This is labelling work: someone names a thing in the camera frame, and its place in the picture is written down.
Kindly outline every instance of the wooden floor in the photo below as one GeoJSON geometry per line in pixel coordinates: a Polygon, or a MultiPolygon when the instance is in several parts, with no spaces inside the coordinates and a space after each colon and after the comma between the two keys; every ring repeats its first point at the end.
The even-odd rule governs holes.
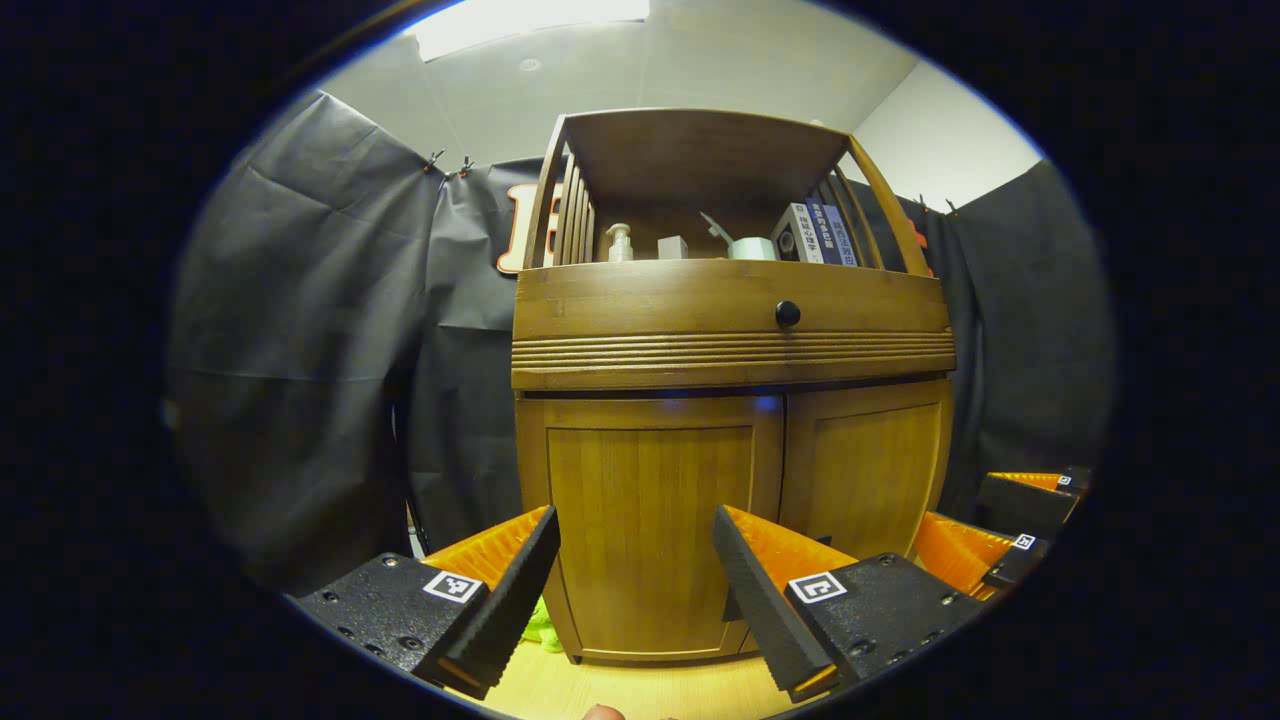
{"type": "Polygon", "coordinates": [[[516,647],[481,705],[527,720],[579,720],[593,705],[616,707],[627,720],[754,720],[795,707],[759,653],[680,665],[572,665],[531,642],[516,647]]]}

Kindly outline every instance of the ceiling light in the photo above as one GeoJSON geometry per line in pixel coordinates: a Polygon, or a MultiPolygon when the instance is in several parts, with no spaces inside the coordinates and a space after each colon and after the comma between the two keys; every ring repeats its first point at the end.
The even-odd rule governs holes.
{"type": "Polygon", "coordinates": [[[547,27],[643,20],[649,0],[462,0],[404,28],[422,61],[547,27]]]}

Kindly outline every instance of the soap dispenser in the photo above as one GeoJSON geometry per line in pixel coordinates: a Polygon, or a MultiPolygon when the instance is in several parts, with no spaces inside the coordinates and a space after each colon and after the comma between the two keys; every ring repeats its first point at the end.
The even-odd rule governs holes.
{"type": "Polygon", "coordinates": [[[609,263],[622,263],[635,256],[631,251],[631,225],[614,223],[604,231],[604,237],[613,237],[613,245],[609,246],[609,263]]]}

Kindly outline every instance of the ceiling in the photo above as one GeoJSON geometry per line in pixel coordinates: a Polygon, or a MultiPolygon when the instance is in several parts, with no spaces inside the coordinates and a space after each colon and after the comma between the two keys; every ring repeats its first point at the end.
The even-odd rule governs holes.
{"type": "Polygon", "coordinates": [[[652,0],[644,22],[541,29],[429,63],[397,36],[320,87],[422,155],[444,149],[452,170],[463,155],[540,158],[561,113],[710,108],[854,131],[916,61],[803,0],[652,0]]]}

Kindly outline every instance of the wooden cabinet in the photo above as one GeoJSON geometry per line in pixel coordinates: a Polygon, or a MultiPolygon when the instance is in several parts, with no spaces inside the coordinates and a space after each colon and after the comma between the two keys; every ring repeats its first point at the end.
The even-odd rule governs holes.
{"type": "Polygon", "coordinates": [[[544,593],[566,652],[692,660],[737,652],[710,544],[718,505],[777,518],[782,398],[520,400],[525,503],[564,538],[544,593]]]}
{"type": "Polygon", "coordinates": [[[855,557],[908,551],[946,470],[955,343],[942,286],[852,137],[709,110],[562,115],[534,205],[511,382],[525,506],[559,511],[544,596],[571,656],[754,648],[742,621],[722,620],[722,503],[855,557]],[[884,269],[846,155],[905,273],[884,269]],[[838,208],[859,266],[718,258],[699,214],[767,237],[806,196],[838,208]],[[598,261],[614,222],[631,225],[636,260],[598,261]],[[645,259],[676,233],[691,259],[645,259]]]}

